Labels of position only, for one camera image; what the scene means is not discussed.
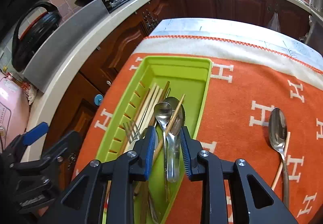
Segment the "large steel spoon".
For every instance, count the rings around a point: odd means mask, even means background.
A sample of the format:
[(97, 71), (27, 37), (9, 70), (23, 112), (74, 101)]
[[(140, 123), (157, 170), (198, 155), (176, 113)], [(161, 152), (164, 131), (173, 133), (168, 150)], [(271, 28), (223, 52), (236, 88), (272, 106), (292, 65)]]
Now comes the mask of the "large steel spoon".
[(286, 147), (287, 143), (287, 125), (286, 118), (278, 107), (275, 107), (271, 112), (268, 128), (271, 147), (276, 150), (281, 156), (283, 175), (283, 202), (286, 208), (289, 208), (289, 179), (286, 165), (286, 155), (284, 155), (284, 148)]

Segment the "steel fork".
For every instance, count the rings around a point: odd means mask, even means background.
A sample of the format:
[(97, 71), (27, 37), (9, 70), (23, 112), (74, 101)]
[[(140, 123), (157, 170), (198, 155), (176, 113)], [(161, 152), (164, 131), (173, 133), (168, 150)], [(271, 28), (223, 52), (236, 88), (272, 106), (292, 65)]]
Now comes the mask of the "steel fork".
[(128, 142), (131, 144), (135, 140), (140, 140), (140, 132), (134, 121), (123, 123), (125, 129), (126, 137)]

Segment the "pink appliance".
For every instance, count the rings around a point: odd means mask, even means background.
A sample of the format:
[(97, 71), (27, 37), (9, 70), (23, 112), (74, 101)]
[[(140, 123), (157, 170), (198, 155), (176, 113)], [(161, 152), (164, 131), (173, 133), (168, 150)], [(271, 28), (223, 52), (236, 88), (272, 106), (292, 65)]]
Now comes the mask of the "pink appliance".
[(29, 119), (29, 104), (25, 92), (13, 80), (1, 73), (1, 151), (16, 136), (23, 134)]

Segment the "steel range hood panel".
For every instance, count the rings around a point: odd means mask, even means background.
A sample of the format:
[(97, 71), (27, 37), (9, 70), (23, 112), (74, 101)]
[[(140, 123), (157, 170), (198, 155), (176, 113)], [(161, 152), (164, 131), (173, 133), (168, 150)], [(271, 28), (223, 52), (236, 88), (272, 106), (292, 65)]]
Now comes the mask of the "steel range hood panel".
[(81, 38), (107, 15), (109, 12), (102, 0), (93, 0), (82, 7), (40, 46), (22, 72), (24, 78), (44, 93)]

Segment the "blue cabinet knob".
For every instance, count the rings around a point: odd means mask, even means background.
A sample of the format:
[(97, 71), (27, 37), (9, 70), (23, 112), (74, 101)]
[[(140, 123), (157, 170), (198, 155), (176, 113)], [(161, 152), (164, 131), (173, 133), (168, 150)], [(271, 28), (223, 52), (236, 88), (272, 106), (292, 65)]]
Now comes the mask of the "blue cabinet knob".
[(97, 105), (97, 106), (100, 106), (102, 101), (103, 101), (103, 95), (102, 94), (97, 94), (95, 97), (94, 97), (94, 104)]

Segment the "orange H-pattern blanket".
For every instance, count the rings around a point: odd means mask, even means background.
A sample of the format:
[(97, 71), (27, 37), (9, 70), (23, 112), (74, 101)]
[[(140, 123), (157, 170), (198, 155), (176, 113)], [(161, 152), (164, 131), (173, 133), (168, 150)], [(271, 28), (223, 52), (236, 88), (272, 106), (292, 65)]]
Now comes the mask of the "orange H-pattern blanket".
[(267, 182), (278, 154), (268, 143), (269, 108), (282, 110), (291, 138), (286, 163), (290, 210), (299, 223), (320, 223), (322, 206), (322, 55), (292, 43), (260, 47), (214, 37), (146, 38), (122, 67), (88, 131), (79, 173), (96, 155), (118, 100), (145, 56), (211, 59), (211, 81), (198, 139), (223, 159), (246, 159)]

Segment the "green plastic utensil tray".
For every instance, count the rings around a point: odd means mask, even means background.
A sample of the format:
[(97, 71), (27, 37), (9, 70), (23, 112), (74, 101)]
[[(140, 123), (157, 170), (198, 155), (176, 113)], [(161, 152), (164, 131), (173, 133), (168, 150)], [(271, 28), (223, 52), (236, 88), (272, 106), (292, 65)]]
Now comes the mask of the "green plastic utensil tray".
[(97, 159), (116, 159), (121, 150), (125, 131), (122, 125), (137, 112), (146, 92), (154, 85), (163, 89), (170, 84), (170, 96), (184, 97), (185, 126), (195, 138), (201, 123), (210, 82), (212, 63), (209, 59), (192, 57), (147, 56), (138, 62), (130, 60), (126, 69), (108, 90), (108, 99), (116, 101), (97, 152)]

